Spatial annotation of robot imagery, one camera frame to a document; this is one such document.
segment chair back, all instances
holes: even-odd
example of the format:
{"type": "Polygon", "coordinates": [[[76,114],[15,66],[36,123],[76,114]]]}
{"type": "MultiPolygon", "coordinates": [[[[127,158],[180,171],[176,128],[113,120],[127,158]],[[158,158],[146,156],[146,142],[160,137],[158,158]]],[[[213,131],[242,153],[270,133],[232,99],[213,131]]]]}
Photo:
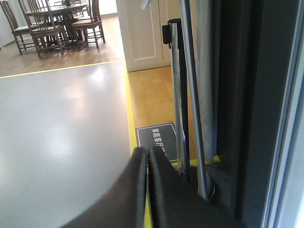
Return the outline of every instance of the chair back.
{"type": "Polygon", "coordinates": [[[28,11],[28,5],[26,5],[25,1],[24,0],[18,0],[18,3],[19,3],[19,6],[20,6],[20,9],[23,13],[23,16],[25,18],[25,21],[27,22],[28,24],[28,27],[29,27],[29,30],[31,31],[31,25],[32,25],[32,22],[30,21],[30,18],[28,15],[26,15],[25,12],[28,11]]]}
{"type": "Polygon", "coordinates": [[[97,22],[101,20],[99,12],[99,0],[88,0],[91,22],[97,22]]]}
{"type": "Polygon", "coordinates": [[[11,10],[10,4],[8,0],[0,0],[1,8],[9,22],[9,26],[11,31],[13,32],[16,28],[18,28],[17,20],[14,16],[13,11],[11,10]]]}
{"type": "Polygon", "coordinates": [[[30,16],[37,26],[37,32],[55,30],[56,25],[48,0],[27,0],[30,16]]]}

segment gray floor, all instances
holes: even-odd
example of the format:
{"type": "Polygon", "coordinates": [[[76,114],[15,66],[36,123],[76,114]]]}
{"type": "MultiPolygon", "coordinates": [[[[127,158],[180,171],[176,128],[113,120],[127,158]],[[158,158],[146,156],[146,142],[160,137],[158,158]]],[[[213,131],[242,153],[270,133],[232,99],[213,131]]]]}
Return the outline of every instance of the gray floor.
{"type": "Polygon", "coordinates": [[[58,228],[130,157],[122,62],[0,78],[0,227],[58,228]]]}

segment dining table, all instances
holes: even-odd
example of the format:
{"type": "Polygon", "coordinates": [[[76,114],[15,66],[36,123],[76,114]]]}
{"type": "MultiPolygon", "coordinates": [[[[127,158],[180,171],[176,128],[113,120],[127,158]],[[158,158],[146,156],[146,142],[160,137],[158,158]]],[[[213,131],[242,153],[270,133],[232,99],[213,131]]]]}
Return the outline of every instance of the dining table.
{"type": "MultiPolygon", "coordinates": [[[[74,33],[72,30],[72,23],[76,20],[73,16],[73,11],[82,10],[83,8],[87,8],[88,4],[86,2],[74,3],[70,6],[59,5],[59,6],[50,6],[49,8],[41,8],[40,13],[45,14],[45,16],[49,16],[50,12],[54,17],[62,16],[63,25],[66,27],[66,32],[68,34],[69,39],[74,40],[74,33]]],[[[33,13],[28,10],[25,12],[26,16],[31,17],[33,13]]]]}

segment cabinet door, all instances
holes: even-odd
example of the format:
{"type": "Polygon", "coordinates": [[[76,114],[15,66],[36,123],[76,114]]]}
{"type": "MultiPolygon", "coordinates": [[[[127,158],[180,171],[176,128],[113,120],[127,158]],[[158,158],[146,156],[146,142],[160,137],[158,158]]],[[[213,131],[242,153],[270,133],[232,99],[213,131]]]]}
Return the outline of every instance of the cabinet door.
{"type": "Polygon", "coordinates": [[[141,9],[139,0],[116,0],[128,71],[167,66],[162,57],[159,5],[141,9]]]}

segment metal pole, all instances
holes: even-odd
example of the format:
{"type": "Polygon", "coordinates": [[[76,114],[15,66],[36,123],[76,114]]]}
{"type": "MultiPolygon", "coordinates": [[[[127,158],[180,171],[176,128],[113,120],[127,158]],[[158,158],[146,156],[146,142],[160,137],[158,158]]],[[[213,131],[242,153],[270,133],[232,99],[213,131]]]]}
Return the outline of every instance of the metal pole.
{"type": "Polygon", "coordinates": [[[168,21],[171,34],[171,66],[176,119],[176,145],[180,175],[190,184],[187,69],[181,19],[168,21]]]}
{"type": "Polygon", "coordinates": [[[191,94],[195,144],[196,144],[196,151],[198,156],[198,182],[199,182],[198,194],[202,196],[205,200],[209,200],[206,169],[205,169],[205,157],[204,157],[204,149],[203,149],[203,139],[202,139],[202,131],[201,131],[201,123],[200,123],[200,106],[199,106],[199,95],[197,90],[197,80],[196,80],[196,71],[195,71],[195,62],[194,62],[193,36],[192,36],[189,0],[180,0],[180,10],[181,10],[182,32],[184,37],[187,74],[188,74],[190,94],[191,94]]]}

